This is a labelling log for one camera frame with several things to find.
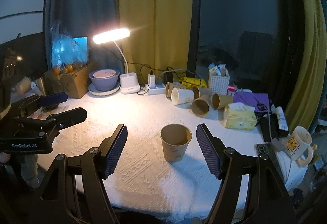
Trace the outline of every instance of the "blue bowl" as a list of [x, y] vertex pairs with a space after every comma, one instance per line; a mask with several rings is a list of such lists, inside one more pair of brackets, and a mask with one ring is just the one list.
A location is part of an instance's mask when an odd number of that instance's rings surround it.
[[104, 78], [104, 79], [97, 79], [93, 76], [93, 74], [96, 71], [93, 71], [89, 74], [89, 78], [91, 79], [94, 87], [99, 90], [99, 91], [109, 91], [112, 90], [115, 85], [117, 84], [118, 81], [118, 77], [120, 75], [120, 72], [118, 70], [116, 70], [116, 74], [114, 76], [108, 77], [108, 78]]

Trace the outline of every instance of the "white lamp base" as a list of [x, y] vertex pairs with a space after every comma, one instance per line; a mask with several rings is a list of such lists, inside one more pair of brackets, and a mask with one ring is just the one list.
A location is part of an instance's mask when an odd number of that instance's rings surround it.
[[128, 74], [121, 74], [120, 79], [120, 92], [122, 94], [131, 94], [140, 91], [140, 84], [137, 81], [137, 75], [135, 72]]

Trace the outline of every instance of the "window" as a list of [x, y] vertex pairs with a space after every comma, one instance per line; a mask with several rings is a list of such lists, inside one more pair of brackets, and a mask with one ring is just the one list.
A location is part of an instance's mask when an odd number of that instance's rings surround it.
[[226, 64], [230, 84], [256, 91], [278, 36], [278, 0], [200, 0], [196, 73]]

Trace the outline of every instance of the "table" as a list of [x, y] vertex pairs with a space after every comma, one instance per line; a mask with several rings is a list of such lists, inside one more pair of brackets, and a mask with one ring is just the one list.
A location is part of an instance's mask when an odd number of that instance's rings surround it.
[[[39, 155], [38, 163], [48, 169], [55, 156], [81, 155], [110, 137], [118, 124], [125, 124], [128, 139], [114, 174], [104, 180], [113, 206], [154, 215], [177, 223], [184, 218], [206, 218], [215, 200], [220, 182], [209, 172], [196, 139], [196, 127], [205, 123], [213, 136], [226, 147], [240, 154], [257, 156], [254, 145], [263, 143], [260, 130], [251, 132], [225, 129], [219, 120], [221, 111], [210, 109], [205, 118], [194, 116], [190, 104], [174, 106], [164, 94], [123, 95], [120, 91], [108, 97], [86, 94], [81, 99], [69, 99], [69, 109], [83, 107], [88, 117], [84, 123], [60, 132], [53, 142], [53, 152]], [[180, 162], [164, 159], [160, 130], [167, 124], [178, 123], [192, 132], [192, 140]], [[282, 172], [287, 177], [290, 158], [277, 154]], [[286, 188], [302, 181], [307, 168], [292, 162]], [[237, 209], [245, 205], [248, 175], [243, 175]], [[76, 176], [77, 189], [83, 191], [81, 176]]]

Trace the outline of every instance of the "yellow bag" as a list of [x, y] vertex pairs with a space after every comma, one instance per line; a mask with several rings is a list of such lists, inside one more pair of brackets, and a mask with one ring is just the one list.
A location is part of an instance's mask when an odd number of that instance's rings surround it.
[[193, 86], [197, 87], [205, 87], [207, 88], [207, 83], [205, 82], [204, 79], [196, 79], [196, 78], [187, 78], [184, 77], [183, 81], [181, 83], [183, 86], [185, 86], [187, 89], [191, 89]]

